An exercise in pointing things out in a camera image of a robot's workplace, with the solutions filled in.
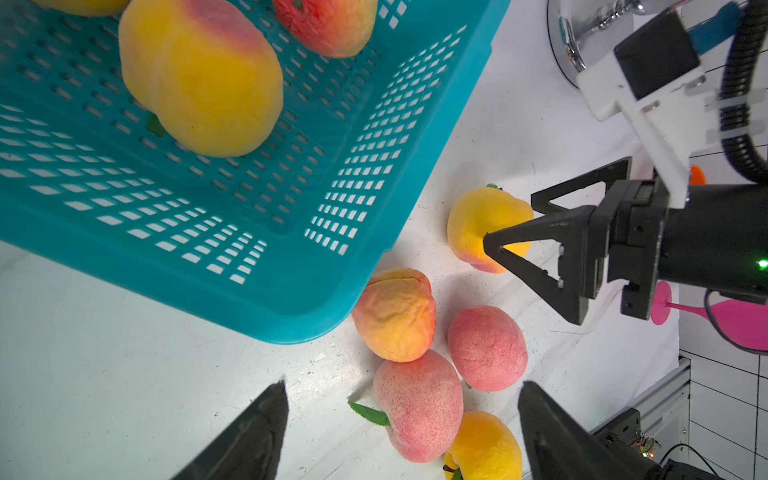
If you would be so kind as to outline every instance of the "black corrugated cable sleeve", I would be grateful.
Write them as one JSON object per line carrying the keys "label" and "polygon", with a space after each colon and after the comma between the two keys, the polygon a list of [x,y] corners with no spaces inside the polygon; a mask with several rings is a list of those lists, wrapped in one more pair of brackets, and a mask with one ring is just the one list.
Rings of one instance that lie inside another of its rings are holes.
{"label": "black corrugated cable sleeve", "polygon": [[[768,0],[749,0],[728,52],[720,98],[733,98],[750,93],[760,49],[768,31]],[[737,105],[720,109],[720,131],[747,127],[750,106]],[[725,138],[723,151],[733,168],[756,184],[768,184],[768,162],[755,150],[750,135]]]}

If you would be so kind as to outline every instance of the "white tiled wall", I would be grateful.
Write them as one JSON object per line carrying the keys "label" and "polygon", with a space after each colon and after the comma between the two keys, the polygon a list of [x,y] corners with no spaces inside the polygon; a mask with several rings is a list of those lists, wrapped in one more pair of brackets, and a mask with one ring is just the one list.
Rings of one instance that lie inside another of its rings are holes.
{"label": "white tiled wall", "polygon": [[[684,24],[690,28],[711,18],[725,3],[693,0],[683,5]],[[702,56],[708,88],[719,88],[729,48],[727,41]],[[753,87],[768,87],[768,45],[763,46]],[[768,102],[753,106],[753,119],[766,117]],[[768,157],[768,133],[753,141]],[[702,168],[710,184],[748,183],[718,147],[695,153],[691,163]],[[679,301],[702,306],[703,295],[704,289],[680,286]],[[706,319],[686,312],[680,313],[680,350],[691,361],[690,444],[726,480],[768,480],[768,357],[737,349]],[[709,470],[696,455],[689,458],[691,464]]]}

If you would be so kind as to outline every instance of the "green leaf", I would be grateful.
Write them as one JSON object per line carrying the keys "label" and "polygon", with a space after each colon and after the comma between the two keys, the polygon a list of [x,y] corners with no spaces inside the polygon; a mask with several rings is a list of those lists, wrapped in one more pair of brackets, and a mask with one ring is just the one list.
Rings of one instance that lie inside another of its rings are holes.
{"label": "green leaf", "polygon": [[352,407],[352,410],[357,412],[360,416],[362,416],[364,419],[368,420],[369,422],[372,422],[384,427],[389,426],[389,417],[381,410],[372,409],[370,407],[366,407],[365,405],[360,405],[359,403],[354,403],[354,402],[348,402],[348,403],[349,403],[349,406]]}
{"label": "green leaf", "polygon": [[152,132],[153,134],[157,135],[158,137],[162,138],[168,135],[168,132],[165,130],[165,127],[160,123],[160,119],[157,118],[157,115],[150,113],[149,118],[147,118],[147,130]]}

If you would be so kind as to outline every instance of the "pink wine glass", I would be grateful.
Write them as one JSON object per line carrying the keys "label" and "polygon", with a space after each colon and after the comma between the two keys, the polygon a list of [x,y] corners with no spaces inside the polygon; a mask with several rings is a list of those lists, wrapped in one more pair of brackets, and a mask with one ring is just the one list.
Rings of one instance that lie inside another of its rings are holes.
{"label": "pink wine glass", "polygon": [[[702,307],[672,303],[670,284],[659,282],[650,318],[656,325],[661,325],[669,318],[671,309],[695,313],[709,320]],[[711,310],[720,329],[735,343],[748,349],[768,350],[768,305],[726,300],[712,305]]]}

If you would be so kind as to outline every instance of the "pink object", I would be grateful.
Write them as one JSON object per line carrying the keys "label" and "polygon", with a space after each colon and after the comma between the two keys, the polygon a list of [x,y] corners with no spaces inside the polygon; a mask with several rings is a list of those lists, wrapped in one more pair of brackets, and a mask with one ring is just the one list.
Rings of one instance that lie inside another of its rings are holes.
{"label": "pink object", "polygon": [[373,395],[389,417],[389,441],[410,462],[431,462],[445,453],[462,423],[462,384],[453,365],[434,350],[413,362],[386,360],[373,377]]}
{"label": "pink object", "polygon": [[500,392],[517,382],[528,365],[525,338],[517,323],[495,306],[473,306],[448,328],[448,348],[469,386]]}
{"label": "pink object", "polygon": [[[678,305],[669,301],[671,298],[667,300],[665,288],[669,289],[667,282],[660,282],[656,287],[654,305],[650,312],[654,323],[657,325],[664,323],[669,316],[670,308],[695,313],[709,320],[706,309],[702,307]],[[768,350],[768,305],[726,300],[712,305],[711,309],[717,325],[728,338],[748,349]],[[663,317],[664,320],[659,323],[657,318],[654,318],[654,313],[657,314],[658,319]]]}
{"label": "pink object", "polygon": [[654,304],[650,308],[650,319],[657,325],[663,325],[670,317],[670,302],[672,302],[672,287],[667,282],[656,285]]}

